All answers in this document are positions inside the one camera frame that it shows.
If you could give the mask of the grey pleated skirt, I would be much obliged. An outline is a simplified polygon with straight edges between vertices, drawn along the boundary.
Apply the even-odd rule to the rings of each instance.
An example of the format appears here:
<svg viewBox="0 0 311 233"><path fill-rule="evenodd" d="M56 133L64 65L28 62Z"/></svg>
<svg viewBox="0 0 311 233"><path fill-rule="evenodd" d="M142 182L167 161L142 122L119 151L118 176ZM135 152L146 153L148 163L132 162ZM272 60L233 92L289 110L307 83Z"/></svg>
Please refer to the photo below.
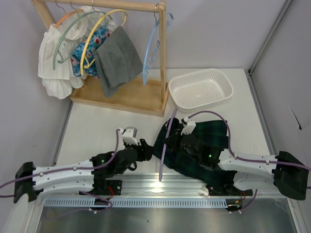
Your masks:
<svg viewBox="0 0 311 233"><path fill-rule="evenodd" d="M119 87L135 79L143 69L142 61L130 37L118 26L94 53L102 92L112 97Z"/></svg>

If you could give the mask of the yellow hanger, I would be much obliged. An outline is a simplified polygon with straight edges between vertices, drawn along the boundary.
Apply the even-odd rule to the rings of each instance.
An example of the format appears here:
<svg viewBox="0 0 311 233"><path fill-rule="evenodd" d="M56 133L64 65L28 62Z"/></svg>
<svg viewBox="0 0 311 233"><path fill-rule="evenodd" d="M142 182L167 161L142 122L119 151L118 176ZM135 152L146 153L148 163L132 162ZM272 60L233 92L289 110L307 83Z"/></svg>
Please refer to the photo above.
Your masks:
<svg viewBox="0 0 311 233"><path fill-rule="evenodd" d="M98 15L98 18L96 18L96 23L93 25L93 28L91 29L90 33L88 34L88 38L86 39L86 43L85 43L85 47L84 47L84 50L82 52L82 58L81 58L81 61L80 61L80 70L81 70L81 76L84 76L86 74L84 74L84 68L89 68L90 65L92 63L95 62L95 59L92 61L92 62L89 62L87 61L87 65L84 65L83 62L86 58L85 56L85 53L86 53L86 50L87 50L87 47L88 47L88 44L90 42L90 39L92 37L92 35L94 34L94 32L97 30L97 29L100 29L103 25L106 25L107 28L110 30L110 34L116 29L116 24L113 20L110 19L110 16L112 13L114 12L121 12L121 17L123 19L123 23L126 22L127 20L127 17L128 17L128 13L126 10L122 10L122 9L115 9L115 10L111 10L109 12L107 12L106 14L97 14Z"/></svg>

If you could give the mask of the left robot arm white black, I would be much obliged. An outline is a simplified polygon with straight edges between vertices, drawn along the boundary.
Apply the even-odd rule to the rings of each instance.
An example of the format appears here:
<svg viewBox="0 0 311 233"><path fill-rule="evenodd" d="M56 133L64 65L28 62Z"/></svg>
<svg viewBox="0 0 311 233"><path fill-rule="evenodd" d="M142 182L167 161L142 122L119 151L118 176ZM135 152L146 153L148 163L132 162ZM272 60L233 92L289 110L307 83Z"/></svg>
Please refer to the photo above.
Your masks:
<svg viewBox="0 0 311 233"><path fill-rule="evenodd" d="M36 167L33 162L24 163L15 174L13 202L17 203L25 194L29 202L39 195L56 193L105 195L106 179L136 170L137 162L149 161L153 155L153 147L144 139L137 145L124 146L118 152L100 153L69 166Z"/></svg>

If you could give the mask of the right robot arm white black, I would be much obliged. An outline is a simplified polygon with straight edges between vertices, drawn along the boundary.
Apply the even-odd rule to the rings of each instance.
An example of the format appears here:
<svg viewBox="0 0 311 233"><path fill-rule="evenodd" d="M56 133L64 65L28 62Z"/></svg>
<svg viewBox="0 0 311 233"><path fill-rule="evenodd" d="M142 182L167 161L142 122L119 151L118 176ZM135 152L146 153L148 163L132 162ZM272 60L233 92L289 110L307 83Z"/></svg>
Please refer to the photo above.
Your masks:
<svg viewBox="0 0 311 233"><path fill-rule="evenodd" d="M183 134L180 130L164 139L172 152L182 152L196 164L209 171L225 171L228 178L221 186L229 191L235 187L278 190L294 200L305 200L310 169L286 151L278 155L232 155L230 150L209 146L195 134Z"/></svg>

